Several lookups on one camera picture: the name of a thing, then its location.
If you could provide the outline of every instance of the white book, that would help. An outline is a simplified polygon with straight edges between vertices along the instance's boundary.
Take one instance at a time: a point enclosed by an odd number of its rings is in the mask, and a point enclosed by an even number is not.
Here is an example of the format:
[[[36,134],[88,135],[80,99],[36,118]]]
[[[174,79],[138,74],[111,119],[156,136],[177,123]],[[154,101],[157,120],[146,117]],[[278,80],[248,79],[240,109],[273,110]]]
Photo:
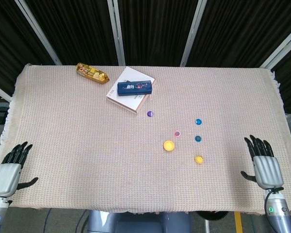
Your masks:
[[[153,86],[155,83],[154,78],[130,67],[126,67],[125,70],[120,75],[120,77],[116,80],[116,82],[112,86],[111,90],[108,92],[107,99],[134,113],[138,113],[138,111],[141,109],[141,106],[147,99],[148,95],[119,96],[117,93],[117,83],[126,81],[135,82],[149,80],[151,81]]]

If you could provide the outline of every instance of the small round token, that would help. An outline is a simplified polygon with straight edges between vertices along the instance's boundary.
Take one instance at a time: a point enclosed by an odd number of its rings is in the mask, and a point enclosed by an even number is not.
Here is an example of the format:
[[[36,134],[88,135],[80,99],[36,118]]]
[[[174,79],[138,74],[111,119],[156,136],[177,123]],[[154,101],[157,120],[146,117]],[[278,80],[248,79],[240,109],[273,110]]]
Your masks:
[[[196,125],[200,125],[202,123],[202,120],[201,119],[196,119],[195,123],[196,123]]]
[[[201,140],[202,140],[201,136],[198,136],[198,135],[197,135],[197,136],[195,137],[195,141],[196,141],[196,142],[200,142]]]
[[[175,133],[174,133],[175,137],[180,137],[181,133],[179,130],[176,130]]]
[[[196,156],[194,159],[197,164],[202,164],[204,162],[204,159],[202,156]]]
[[[152,111],[148,111],[147,116],[148,117],[152,117],[153,116],[153,112]]]
[[[164,149],[166,151],[172,151],[175,148],[175,144],[173,141],[167,140],[164,142]]]

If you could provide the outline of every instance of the dark blue box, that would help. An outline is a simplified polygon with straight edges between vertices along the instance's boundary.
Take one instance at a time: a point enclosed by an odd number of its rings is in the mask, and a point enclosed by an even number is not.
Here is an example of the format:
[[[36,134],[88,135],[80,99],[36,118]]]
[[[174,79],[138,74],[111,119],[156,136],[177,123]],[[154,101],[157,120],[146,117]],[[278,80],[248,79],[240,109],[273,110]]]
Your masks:
[[[151,81],[123,82],[117,84],[119,96],[133,96],[152,94]]]

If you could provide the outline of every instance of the woven tablecloth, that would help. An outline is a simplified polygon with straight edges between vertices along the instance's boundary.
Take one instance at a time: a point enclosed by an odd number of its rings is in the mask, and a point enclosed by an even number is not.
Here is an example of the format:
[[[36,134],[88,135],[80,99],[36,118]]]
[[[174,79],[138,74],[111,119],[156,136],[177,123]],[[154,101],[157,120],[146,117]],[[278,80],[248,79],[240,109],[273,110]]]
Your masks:
[[[124,67],[97,68],[108,83],[80,76],[75,66],[25,66],[19,75],[0,163],[28,141],[20,181],[39,180],[17,191],[12,206],[262,214],[264,190],[240,174],[254,174],[243,139],[252,134],[272,145],[291,209],[291,134],[269,70],[132,67],[157,80],[136,115],[106,99]],[[165,140],[174,141],[172,152]]]

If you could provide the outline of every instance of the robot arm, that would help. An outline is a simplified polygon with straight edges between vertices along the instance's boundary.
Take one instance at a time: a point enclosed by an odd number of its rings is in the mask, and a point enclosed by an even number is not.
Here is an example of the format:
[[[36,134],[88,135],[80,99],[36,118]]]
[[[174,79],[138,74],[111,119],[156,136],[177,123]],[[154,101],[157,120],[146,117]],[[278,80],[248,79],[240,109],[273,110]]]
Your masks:
[[[30,187],[38,180],[38,178],[35,177],[28,183],[18,183],[28,152],[32,148],[32,145],[27,147],[26,145],[27,142],[14,147],[13,150],[5,156],[2,164],[0,164],[0,229],[6,211],[12,203],[12,201],[8,201],[7,198],[12,196],[16,190]]]
[[[278,160],[274,157],[271,145],[250,135],[251,141],[244,138],[251,155],[255,176],[241,171],[242,176],[256,182],[265,190],[264,211],[275,233],[291,233],[291,216],[283,190],[283,179]]]

